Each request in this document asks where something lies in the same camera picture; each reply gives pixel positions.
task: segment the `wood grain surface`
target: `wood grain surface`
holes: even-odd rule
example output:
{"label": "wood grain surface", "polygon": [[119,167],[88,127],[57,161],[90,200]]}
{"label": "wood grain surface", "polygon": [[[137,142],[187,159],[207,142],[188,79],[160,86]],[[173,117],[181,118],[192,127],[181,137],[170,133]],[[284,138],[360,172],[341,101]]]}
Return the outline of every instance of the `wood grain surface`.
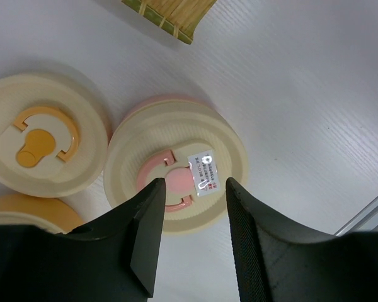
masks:
{"label": "wood grain surface", "polygon": [[[378,195],[378,0],[218,0],[190,46],[118,1],[0,1],[0,77],[29,70],[89,87],[114,128],[155,94],[206,100],[246,146],[249,191],[309,227]],[[109,210],[101,178],[67,201]],[[153,301],[239,301],[227,218],[163,238]]]}

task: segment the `round container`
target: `round container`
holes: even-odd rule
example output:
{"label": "round container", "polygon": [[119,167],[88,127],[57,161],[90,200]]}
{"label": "round container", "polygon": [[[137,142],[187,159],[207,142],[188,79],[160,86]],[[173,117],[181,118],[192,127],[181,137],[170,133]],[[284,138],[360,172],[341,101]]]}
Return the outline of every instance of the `round container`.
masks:
{"label": "round container", "polygon": [[23,194],[0,197],[0,225],[35,225],[50,233],[69,233],[83,224],[78,214],[59,199]]}
{"label": "round container", "polygon": [[164,233],[200,230],[226,211],[225,182],[248,178],[242,142],[212,108],[182,96],[152,98],[135,107],[114,133],[104,188],[115,207],[154,178],[167,184]]}
{"label": "round container", "polygon": [[55,74],[0,80],[0,182],[39,197],[74,194],[101,173],[111,128],[88,90]]}

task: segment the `pink c-shaped clip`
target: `pink c-shaped clip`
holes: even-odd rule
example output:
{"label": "pink c-shaped clip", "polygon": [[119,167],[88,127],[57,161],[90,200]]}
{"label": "pink c-shaped clip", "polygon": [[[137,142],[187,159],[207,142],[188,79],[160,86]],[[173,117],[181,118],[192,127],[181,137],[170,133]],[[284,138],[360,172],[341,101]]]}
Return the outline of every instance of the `pink c-shaped clip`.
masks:
{"label": "pink c-shaped clip", "polygon": [[[151,157],[144,165],[141,167],[139,174],[137,175],[137,191],[141,191],[146,186],[146,179],[150,172],[158,165],[173,165],[175,163],[175,158],[171,150],[165,150],[159,154]],[[167,189],[174,191],[176,193],[184,193],[188,191],[189,188],[194,186],[193,178],[190,170],[188,168],[180,168],[171,171],[166,176]],[[187,208],[192,205],[193,201],[190,196],[185,196],[182,198],[181,203],[174,204],[172,206],[165,206],[165,212],[176,212]]]}

